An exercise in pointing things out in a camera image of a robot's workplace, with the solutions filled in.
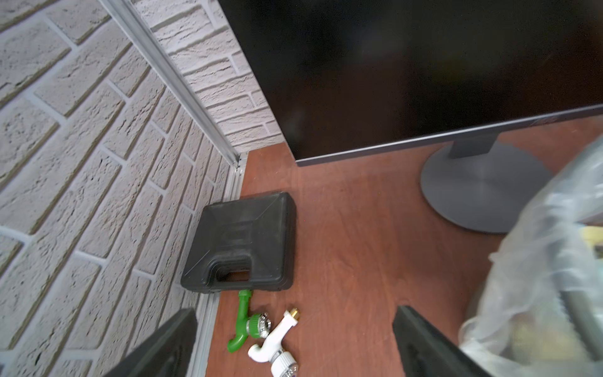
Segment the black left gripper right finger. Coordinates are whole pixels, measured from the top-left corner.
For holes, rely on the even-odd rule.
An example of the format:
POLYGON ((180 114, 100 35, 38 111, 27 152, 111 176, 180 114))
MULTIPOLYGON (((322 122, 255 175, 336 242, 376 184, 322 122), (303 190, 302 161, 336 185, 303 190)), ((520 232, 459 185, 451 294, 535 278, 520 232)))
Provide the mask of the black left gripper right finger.
POLYGON ((490 376, 411 306, 397 307, 393 332, 406 376, 490 376))

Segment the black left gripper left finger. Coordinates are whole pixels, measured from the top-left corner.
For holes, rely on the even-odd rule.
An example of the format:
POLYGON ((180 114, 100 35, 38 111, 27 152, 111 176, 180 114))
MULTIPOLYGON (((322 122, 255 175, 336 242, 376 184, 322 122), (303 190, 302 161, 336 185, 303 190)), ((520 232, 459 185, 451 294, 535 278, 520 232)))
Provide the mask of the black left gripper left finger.
POLYGON ((105 376, 186 376, 197 327, 193 308, 179 310, 105 376))

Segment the clear plastic bin liner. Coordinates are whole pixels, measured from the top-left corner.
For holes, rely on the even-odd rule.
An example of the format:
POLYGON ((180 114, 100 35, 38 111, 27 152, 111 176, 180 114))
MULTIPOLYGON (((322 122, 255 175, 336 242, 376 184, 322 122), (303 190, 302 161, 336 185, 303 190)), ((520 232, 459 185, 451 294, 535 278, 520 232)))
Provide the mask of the clear plastic bin liner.
POLYGON ((602 141, 540 190, 491 254, 465 355, 494 376, 602 374, 602 259, 582 237, 602 226, 602 141))

